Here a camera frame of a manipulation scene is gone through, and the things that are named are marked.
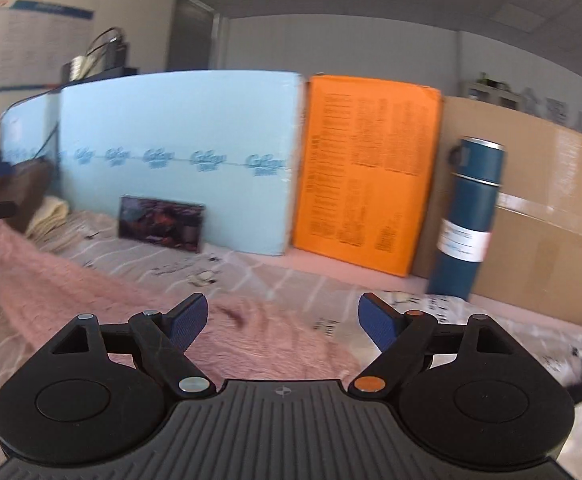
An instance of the cable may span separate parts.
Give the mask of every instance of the cable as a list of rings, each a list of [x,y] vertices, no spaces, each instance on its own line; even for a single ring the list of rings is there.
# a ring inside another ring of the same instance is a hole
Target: cable
[[[107,46],[108,44],[110,44],[110,43],[111,43],[111,41],[108,41],[107,43],[100,43],[98,46],[95,46],[95,47],[93,47],[93,48],[92,48],[92,49],[91,49],[89,52],[87,52],[87,53],[86,53],[84,56],[85,56],[85,57],[88,57],[88,56],[90,56],[91,54],[93,54],[93,53],[94,53],[96,50],[100,50],[101,48],[104,48],[104,47],[106,47],[106,46]]]
[[[42,143],[42,146],[40,147],[38,152],[34,156],[32,156],[31,158],[38,158],[40,156],[40,153],[42,153],[42,150],[45,149],[45,147],[49,143],[49,140],[51,140],[53,138],[53,136],[58,132],[59,129],[60,129],[60,123],[56,123],[56,125],[53,128],[51,128],[51,132],[50,132],[49,136],[47,136],[47,139]]]
[[[114,38],[114,40],[110,40],[110,41],[115,41],[115,40],[121,40],[121,39],[123,39],[124,32],[122,31],[121,28],[119,28],[119,27],[110,27],[107,30],[105,30],[104,32],[101,32],[100,34],[98,34],[98,36],[96,36],[94,38],[94,40],[87,47],[86,52],[89,52],[92,49],[92,47],[94,46],[94,44],[95,44],[96,41],[100,40],[101,37],[103,37],[105,34],[111,32],[113,30],[116,31],[116,37]]]
[[[97,66],[97,64],[102,60],[102,58],[104,57],[105,54],[106,54],[106,52],[103,50],[100,53],[100,55],[94,60],[94,62],[91,63],[91,66],[87,70],[85,70],[84,74],[82,74],[78,78],[78,80],[82,80],[82,79],[85,79],[86,77],[88,77],[89,74],[91,73],[91,70],[93,70]]]
[[[44,92],[41,92],[39,94],[35,94],[35,95],[30,95],[28,97],[24,97],[23,99],[17,100],[15,103],[11,103],[7,108],[5,108],[5,110],[0,114],[0,127],[2,126],[2,120],[4,119],[4,116],[7,114],[7,112],[9,110],[11,110],[12,108],[14,108],[17,105],[21,105],[22,103],[25,103],[27,101],[31,101],[32,99],[35,99],[36,97],[41,97],[43,95],[47,95],[49,92],[52,92],[53,90],[58,90],[63,88],[63,86],[59,86],[56,88],[50,88],[49,90],[46,90]]]

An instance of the bed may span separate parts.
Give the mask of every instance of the bed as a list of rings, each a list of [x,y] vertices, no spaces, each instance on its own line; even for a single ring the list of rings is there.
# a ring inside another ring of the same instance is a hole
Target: bed
[[[334,278],[280,267],[269,260],[206,245],[203,253],[191,254],[116,237],[116,222],[103,215],[78,212],[65,225],[39,241],[42,251],[100,272],[142,284],[156,292],[186,297],[203,292],[213,301],[218,294],[232,293],[270,301],[292,310],[315,330],[344,344],[365,366],[377,350],[357,323],[357,300],[366,288]],[[440,322],[466,322],[471,314],[489,312],[457,298],[427,297],[393,290],[372,290],[397,310],[425,310]],[[573,349],[582,350],[582,329],[560,332],[538,324],[520,323],[494,316],[563,384],[581,373]],[[0,386],[33,353],[28,343],[5,319],[0,309]],[[434,364],[451,360],[438,356]],[[0,449],[0,463],[4,461]],[[582,480],[582,406],[574,430],[559,462]]]

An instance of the towel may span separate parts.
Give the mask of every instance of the towel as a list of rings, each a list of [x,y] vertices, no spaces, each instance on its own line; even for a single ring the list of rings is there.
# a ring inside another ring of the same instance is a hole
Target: towel
[[[64,224],[68,215],[68,203],[55,196],[46,196],[42,200],[42,205],[33,214],[24,234],[34,241],[40,240],[53,229]]]
[[[183,299],[43,253],[0,220],[0,306],[35,349],[77,314],[121,323],[145,309],[167,312]],[[361,370],[344,346],[293,314],[231,294],[209,302],[207,326],[186,355],[217,386],[230,378],[340,379],[347,386]]]

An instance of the orange envelope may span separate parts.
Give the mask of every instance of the orange envelope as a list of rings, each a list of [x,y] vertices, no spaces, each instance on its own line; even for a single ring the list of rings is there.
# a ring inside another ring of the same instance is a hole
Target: orange envelope
[[[313,77],[295,247],[406,276],[427,204],[441,107],[433,88]]]

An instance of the blue thermos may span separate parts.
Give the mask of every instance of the blue thermos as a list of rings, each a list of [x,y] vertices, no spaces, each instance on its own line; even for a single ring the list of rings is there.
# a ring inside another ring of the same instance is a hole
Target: blue thermos
[[[453,200],[442,220],[428,294],[468,299],[486,255],[504,156],[502,145],[473,137],[452,150]]]

